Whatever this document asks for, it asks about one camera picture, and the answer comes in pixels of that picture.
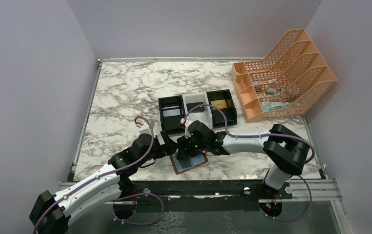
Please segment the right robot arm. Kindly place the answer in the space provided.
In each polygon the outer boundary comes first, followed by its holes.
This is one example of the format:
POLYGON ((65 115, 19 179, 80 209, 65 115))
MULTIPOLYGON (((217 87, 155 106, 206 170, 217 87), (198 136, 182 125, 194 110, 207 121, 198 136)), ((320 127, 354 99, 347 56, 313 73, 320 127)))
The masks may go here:
POLYGON ((203 152, 212 155, 256 153, 267 155, 274 166, 260 185, 261 194, 273 198, 284 183, 303 172, 312 145, 282 124, 274 124, 265 132, 232 133, 228 129, 215 132, 204 123, 187 121, 184 135, 177 139, 177 158, 195 157, 203 152))

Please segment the black VIP card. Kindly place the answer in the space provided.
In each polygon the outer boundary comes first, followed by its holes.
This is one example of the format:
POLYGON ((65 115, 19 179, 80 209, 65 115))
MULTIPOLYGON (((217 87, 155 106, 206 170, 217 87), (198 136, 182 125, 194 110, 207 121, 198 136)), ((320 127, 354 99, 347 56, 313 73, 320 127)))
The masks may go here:
POLYGON ((187 110, 188 112, 192 110, 192 112, 204 112, 204 106, 202 106, 203 102, 192 102, 192 103, 187 103, 186 106, 187 106, 187 110))

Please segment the brown leather card holder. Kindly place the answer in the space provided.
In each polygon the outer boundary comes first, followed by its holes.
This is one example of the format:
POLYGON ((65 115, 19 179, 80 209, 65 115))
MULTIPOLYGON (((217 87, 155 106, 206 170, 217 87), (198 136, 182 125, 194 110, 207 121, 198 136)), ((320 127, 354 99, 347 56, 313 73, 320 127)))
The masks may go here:
POLYGON ((172 166, 176 175, 194 169, 208 162, 208 158, 203 154, 198 154, 195 157, 188 157, 188 159, 177 159, 177 152, 170 156, 172 166))

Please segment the black and white card tray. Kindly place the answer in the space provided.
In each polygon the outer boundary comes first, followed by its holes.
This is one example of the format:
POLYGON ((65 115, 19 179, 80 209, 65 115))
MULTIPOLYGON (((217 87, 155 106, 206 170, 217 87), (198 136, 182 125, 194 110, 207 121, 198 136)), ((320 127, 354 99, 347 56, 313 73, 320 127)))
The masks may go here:
POLYGON ((184 132, 180 120, 188 114, 187 119, 198 120, 210 129, 237 124, 237 110, 229 89, 193 93, 158 99, 161 129, 169 135, 184 132))

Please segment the gold card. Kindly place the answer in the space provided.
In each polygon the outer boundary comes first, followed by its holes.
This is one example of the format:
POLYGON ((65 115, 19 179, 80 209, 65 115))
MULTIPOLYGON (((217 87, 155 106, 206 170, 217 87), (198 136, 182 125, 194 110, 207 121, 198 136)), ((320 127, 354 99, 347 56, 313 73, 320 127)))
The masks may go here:
POLYGON ((225 99, 213 100, 211 101, 211 105, 215 106, 218 109, 227 109, 227 101, 225 99))

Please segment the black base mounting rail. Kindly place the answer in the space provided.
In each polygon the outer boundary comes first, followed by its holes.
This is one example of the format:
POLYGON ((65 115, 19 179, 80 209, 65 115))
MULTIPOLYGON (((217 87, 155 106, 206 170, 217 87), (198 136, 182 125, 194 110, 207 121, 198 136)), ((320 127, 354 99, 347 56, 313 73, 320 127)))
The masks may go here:
POLYGON ((134 181, 135 199, 108 204, 117 211, 169 212, 255 211, 260 202, 292 199, 284 183, 276 195, 262 190, 262 180, 134 181))

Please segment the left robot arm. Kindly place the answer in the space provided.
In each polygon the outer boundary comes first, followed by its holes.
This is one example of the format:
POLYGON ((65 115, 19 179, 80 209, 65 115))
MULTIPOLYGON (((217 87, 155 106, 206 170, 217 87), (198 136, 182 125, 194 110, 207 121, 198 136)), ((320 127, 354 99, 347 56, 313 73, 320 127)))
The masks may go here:
POLYGON ((129 179, 146 162, 170 156, 177 151, 177 143, 162 131, 164 143, 152 134, 140 134, 132 145, 113 155, 95 173, 54 194, 41 193, 29 215, 35 234, 64 234, 82 215, 112 200, 135 199, 134 183, 129 179))

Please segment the peach plastic desk organizer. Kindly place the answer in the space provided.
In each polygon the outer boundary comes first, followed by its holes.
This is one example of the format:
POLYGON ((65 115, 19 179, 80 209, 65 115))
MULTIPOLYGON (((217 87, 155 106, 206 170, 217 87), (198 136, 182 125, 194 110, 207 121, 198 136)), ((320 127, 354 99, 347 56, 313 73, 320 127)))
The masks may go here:
POLYGON ((337 81, 305 29, 261 60, 234 63, 230 76, 247 122, 304 115, 337 81))

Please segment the white card in tray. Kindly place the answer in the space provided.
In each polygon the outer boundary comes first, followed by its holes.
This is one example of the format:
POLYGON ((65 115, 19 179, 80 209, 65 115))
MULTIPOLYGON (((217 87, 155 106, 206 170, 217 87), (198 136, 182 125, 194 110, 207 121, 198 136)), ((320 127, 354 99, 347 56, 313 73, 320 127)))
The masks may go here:
POLYGON ((173 117, 182 114, 181 108, 179 106, 163 107, 162 111, 163 117, 173 117))

